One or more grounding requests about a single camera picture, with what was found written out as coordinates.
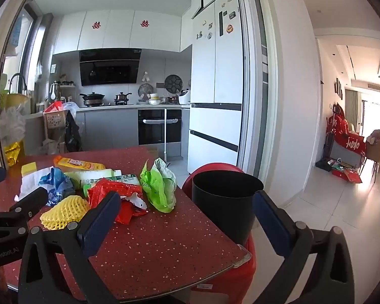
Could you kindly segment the white paper towel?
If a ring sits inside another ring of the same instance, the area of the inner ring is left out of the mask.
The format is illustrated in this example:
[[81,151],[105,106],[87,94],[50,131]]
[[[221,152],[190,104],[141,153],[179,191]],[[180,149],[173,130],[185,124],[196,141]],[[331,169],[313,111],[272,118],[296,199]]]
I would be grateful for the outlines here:
[[19,202],[25,196],[29,195],[31,192],[35,191],[39,187],[39,181],[43,176],[46,176],[50,173],[52,167],[47,167],[40,169],[36,172],[27,174],[27,176],[22,177],[22,184],[20,187],[20,193],[15,195],[14,201]]

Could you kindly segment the yellow foam fruit net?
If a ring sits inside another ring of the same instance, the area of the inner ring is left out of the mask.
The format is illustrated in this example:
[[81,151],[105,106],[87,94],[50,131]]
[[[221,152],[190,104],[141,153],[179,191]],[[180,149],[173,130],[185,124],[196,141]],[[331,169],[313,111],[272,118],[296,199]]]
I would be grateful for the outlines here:
[[54,231],[67,227],[69,223],[80,222],[90,210],[87,200],[81,196],[68,196],[40,216],[44,228]]

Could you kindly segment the blue plastic bag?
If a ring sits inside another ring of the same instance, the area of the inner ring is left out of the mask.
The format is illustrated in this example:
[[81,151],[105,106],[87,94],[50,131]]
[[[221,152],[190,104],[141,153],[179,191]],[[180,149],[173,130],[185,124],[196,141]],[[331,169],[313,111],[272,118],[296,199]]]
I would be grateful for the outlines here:
[[48,192],[47,206],[55,206],[64,198],[75,194],[71,179],[58,167],[52,167],[50,172],[39,180],[38,185]]

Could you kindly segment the yellow orange snack bag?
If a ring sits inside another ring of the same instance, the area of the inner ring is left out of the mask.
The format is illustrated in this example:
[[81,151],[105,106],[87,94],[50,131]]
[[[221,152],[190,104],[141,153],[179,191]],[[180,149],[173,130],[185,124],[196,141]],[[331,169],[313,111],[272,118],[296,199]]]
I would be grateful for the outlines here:
[[76,160],[62,157],[60,155],[53,159],[53,163],[55,167],[60,168],[64,172],[97,171],[106,169],[105,165],[101,163]]

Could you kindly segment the pale green tall bottle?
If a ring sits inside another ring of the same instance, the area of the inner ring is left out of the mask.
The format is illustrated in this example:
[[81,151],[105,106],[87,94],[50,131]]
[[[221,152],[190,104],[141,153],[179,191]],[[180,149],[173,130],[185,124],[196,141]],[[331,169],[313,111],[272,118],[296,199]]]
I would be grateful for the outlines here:
[[101,178],[113,178],[122,175],[122,171],[113,169],[99,169],[78,172],[66,172],[75,189],[82,189],[84,185],[97,182]]

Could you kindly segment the red snack bag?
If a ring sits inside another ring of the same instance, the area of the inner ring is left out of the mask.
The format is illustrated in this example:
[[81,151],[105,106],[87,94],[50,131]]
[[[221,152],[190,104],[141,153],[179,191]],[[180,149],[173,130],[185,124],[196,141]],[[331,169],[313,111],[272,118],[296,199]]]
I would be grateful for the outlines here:
[[109,192],[116,192],[120,197],[116,223],[129,225],[133,217],[144,216],[148,213],[141,185],[122,183],[107,178],[101,178],[87,190],[90,208],[97,207]]

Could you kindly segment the green wrapper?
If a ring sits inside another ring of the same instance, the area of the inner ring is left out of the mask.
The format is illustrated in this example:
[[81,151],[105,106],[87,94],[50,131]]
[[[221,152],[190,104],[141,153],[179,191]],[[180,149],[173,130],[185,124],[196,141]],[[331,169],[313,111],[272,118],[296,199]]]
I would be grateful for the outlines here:
[[176,175],[161,158],[157,158],[150,169],[147,169],[147,161],[145,162],[139,181],[154,208],[161,213],[171,213],[174,210]]

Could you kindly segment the yellow sponge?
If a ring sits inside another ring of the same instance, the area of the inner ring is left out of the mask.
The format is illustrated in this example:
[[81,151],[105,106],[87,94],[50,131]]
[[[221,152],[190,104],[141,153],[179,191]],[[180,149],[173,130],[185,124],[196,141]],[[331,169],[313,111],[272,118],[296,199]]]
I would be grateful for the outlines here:
[[31,173],[36,172],[36,171],[37,171],[36,162],[27,163],[21,167],[22,177],[27,176]]

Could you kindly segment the black garbage bag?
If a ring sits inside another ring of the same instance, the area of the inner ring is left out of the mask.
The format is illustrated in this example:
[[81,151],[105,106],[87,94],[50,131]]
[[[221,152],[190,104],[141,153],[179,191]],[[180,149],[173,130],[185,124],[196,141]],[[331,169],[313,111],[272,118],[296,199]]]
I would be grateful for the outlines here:
[[66,114],[64,140],[66,149],[69,152],[82,151],[82,139],[79,134],[79,127],[76,124],[74,117],[70,111],[68,111]]

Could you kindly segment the black wok on stove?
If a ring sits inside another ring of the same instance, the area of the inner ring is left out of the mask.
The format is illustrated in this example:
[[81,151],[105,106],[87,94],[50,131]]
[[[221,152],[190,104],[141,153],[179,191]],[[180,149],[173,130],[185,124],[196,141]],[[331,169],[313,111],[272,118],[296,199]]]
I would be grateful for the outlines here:
[[103,106],[103,99],[105,97],[103,94],[92,92],[90,94],[81,93],[79,95],[82,97],[84,106],[86,107]]

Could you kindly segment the steel pot with lid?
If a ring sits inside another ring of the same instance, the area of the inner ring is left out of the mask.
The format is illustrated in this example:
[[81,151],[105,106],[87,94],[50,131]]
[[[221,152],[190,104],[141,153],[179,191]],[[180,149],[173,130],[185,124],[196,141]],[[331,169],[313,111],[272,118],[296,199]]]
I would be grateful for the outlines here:
[[128,105],[131,93],[120,92],[115,96],[115,105]]

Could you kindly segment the cardboard box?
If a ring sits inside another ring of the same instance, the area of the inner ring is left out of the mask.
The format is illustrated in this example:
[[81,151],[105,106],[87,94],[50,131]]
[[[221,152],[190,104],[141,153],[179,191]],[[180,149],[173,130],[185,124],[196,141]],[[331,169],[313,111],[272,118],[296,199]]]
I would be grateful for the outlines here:
[[149,154],[152,156],[153,160],[157,159],[159,157],[159,151],[157,147],[149,147],[147,149]]

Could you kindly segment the black built-in oven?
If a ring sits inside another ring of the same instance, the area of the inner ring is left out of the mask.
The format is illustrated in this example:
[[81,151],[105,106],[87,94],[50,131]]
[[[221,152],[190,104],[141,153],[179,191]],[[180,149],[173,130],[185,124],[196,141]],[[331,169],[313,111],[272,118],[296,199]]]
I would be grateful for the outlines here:
[[[167,142],[181,141],[182,111],[167,110]],[[138,111],[139,145],[164,143],[164,109]]]

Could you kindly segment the white refrigerator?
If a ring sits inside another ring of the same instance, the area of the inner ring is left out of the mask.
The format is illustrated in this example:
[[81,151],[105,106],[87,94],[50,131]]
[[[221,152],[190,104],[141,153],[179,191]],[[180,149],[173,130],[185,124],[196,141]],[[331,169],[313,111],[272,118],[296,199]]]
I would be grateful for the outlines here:
[[215,0],[194,18],[187,170],[237,164],[244,54],[238,0]]

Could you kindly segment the white rice cooker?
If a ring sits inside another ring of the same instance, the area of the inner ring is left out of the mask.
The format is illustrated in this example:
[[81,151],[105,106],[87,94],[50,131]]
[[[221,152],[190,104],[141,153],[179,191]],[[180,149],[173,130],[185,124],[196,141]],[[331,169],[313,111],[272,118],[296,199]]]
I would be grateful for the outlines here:
[[180,105],[189,105],[191,103],[190,89],[181,90],[178,96],[178,101]]

